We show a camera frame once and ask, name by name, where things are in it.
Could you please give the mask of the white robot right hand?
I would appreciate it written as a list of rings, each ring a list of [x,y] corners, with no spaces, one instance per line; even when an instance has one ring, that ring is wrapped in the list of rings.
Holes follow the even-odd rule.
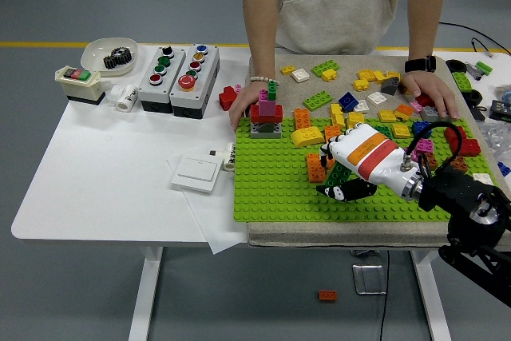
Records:
[[[339,185],[319,185],[316,190],[337,201],[353,201],[376,193],[381,184],[402,199],[420,195],[422,177],[411,156],[370,125],[358,123],[343,135],[332,137],[320,147],[320,163],[329,159],[351,170],[356,178]]]

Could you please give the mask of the person's right hand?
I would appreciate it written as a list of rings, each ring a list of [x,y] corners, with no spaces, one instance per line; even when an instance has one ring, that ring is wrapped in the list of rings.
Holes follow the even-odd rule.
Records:
[[[234,131],[237,130],[240,118],[244,115],[247,108],[258,102],[260,90],[266,88],[266,82],[255,81],[240,90],[229,109],[230,124]]]

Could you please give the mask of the person's left hand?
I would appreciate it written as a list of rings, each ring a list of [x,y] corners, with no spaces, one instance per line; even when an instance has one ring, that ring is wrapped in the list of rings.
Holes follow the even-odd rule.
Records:
[[[440,117],[460,118],[454,93],[435,73],[412,71],[404,75],[402,83],[414,97],[430,97]]]

